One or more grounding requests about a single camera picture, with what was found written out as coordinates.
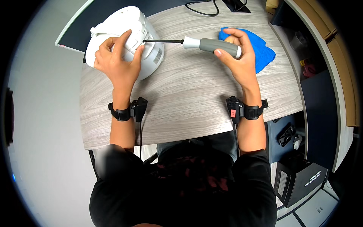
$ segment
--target black box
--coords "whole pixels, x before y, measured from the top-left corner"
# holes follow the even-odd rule
[[[284,206],[290,207],[324,181],[327,169],[292,151],[277,162],[274,190]]]

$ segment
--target person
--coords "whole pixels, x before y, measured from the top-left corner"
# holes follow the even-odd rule
[[[237,60],[222,49],[214,54],[232,71],[241,85],[243,103],[261,107],[255,72],[255,54],[247,34],[229,28],[226,39],[242,48]],[[127,109],[140,72],[144,47],[132,62],[122,60],[125,41],[107,39],[95,53],[94,67],[113,84],[114,110]],[[158,144],[156,164],[143,165],[133,154],[134,119],[112,117],[110,145],[96,159],[99,175],[90,198],[95,226],[274,226],[276,197],[271,185],[265,151],[266,132],[261,115],[242,117],[237,128],[241,156],[237,158],[233,131]]]

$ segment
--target white appliance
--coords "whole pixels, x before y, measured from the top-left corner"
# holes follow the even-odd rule
[[[150,76],[160,65],[164,57],[164,44],[161,42],[143,42],[149,39],[160,39],[145,15],[135,6],[124,7],[117,10],[104,22],[91,28],[91,40],[86,50],[87,65],[93,67],[95,52],[99,46],[110,37],[120,37],[125,31],[131,29],[132,33],[126,41],[123,59],[132,61],[135,50],[145,45],[141,59],[141,71],[137,80]]]

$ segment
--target gray pants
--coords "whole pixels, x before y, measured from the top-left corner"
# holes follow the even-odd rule
[[[158,153],[158,156],[160,156],[165,151],[169,150],[170,148],[182,142],[183,140],[169,142],[169,143],[158,143],[156,146],[156,151]],[[233,162],[235,162],[238,158],[237,145],[233,131],[227,131],[225,133],[219,133],[219,134],[189,139],[188,142],[195,143],[200,146],[204,146],[204,143],[207,142],[209,143],[209,145],[211,145],[213,149],[229,154],[232,157]]]

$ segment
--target screwdriver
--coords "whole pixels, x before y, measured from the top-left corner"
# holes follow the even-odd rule
[[[234,58],[239,58],[242,54],[240,46],[237,46],[236,44],[230,42],[216,40],[212,38],[196,39],[186,36],[183,40],[144,40],[144,42],[180,43],[183,45],[184,49],[199,48],[200,50],[208,51],[211,53],[213,53],[215,49],[222,49],[228,52]]]

